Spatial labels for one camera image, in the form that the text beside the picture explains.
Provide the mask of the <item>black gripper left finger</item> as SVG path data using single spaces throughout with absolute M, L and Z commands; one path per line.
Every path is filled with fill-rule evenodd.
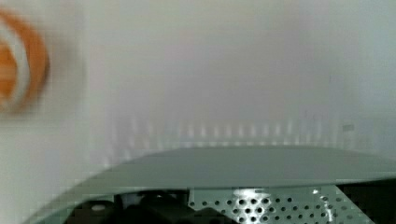
M 191 208 L 189 198 L 188 190 L 117 194 L 113 202 L 90 200 L 77 205 L 66 224 L 237 224 L 213 208 Z

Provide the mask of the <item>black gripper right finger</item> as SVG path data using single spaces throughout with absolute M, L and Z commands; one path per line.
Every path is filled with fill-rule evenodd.
M 378 180 L 338 185 L 375 224 L 396 223 L 396 182 Z

